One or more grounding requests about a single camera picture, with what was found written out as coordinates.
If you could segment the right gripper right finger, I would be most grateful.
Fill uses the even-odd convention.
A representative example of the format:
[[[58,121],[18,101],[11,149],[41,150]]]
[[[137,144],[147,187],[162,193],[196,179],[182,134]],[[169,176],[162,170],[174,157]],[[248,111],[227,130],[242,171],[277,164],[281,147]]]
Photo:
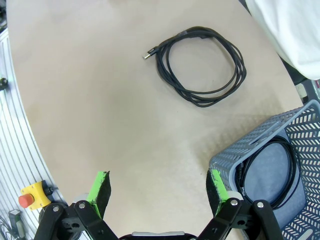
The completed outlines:
[[[207,172],[206,192],[213,218],[198,240],[225,240],[232,229],[241,230],[248,240],[284,238],[269,202],[259,199],[248,203],[231,197],[216,169]]]

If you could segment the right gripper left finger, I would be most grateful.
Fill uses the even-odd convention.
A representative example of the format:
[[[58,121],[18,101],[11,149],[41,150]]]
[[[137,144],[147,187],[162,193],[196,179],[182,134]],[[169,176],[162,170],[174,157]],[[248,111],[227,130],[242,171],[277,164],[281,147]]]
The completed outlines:
[[[69,206],[54,202],[44,208],[34,239],[78,240],[85,232],[91,240],[117,240],[103,220],[110,196],[110,173],[99,171],[86,199]]]

